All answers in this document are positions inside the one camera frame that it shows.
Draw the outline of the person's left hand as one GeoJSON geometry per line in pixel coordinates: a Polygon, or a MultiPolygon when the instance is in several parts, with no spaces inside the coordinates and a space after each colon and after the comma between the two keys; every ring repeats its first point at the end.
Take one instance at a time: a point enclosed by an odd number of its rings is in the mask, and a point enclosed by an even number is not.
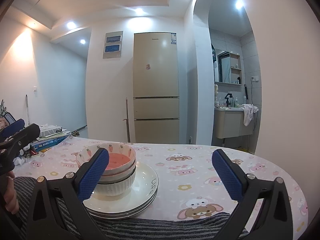
{"type": "Polygon", "coordinates": [[[13,215],[18,213],[19,211],[17,193],[14,189],[14,182],[13,182],[14,178],[15,178],[15,175],[12,171],[7,173],[7,188],[3,197],[5,200],[6,210],[12,213],[13,215]]]}

